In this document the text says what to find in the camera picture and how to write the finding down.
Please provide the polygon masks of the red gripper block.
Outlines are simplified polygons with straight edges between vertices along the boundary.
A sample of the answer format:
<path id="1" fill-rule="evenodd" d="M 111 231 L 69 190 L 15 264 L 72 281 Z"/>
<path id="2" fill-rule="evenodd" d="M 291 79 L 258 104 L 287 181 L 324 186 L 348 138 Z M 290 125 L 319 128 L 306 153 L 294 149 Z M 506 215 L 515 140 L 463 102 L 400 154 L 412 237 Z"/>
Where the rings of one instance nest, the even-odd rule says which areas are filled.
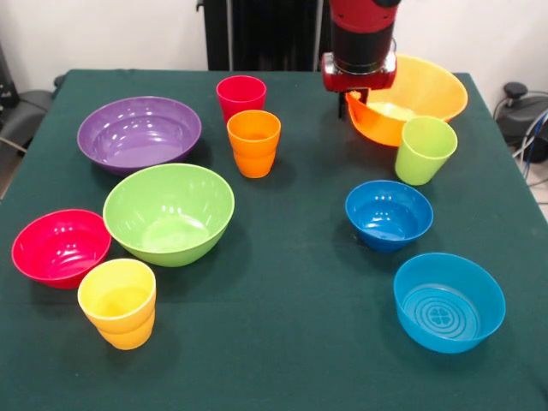
<path id="1" fill-rule="evenodd" d="M 393 85 L 396 67 L 396 54 L 389 53 L 379 70 L 371 73 L 350 73 L 337 67 L 333 53 L 325 53 L 322 56 L 323 84 L 329 92 L 340 92 L 338 93 L 338 117 L 345 118 L 348 112 L 347 92 L 355 91 L 354 98 L 366 104 L 368 89 L 382 90 Z"/>

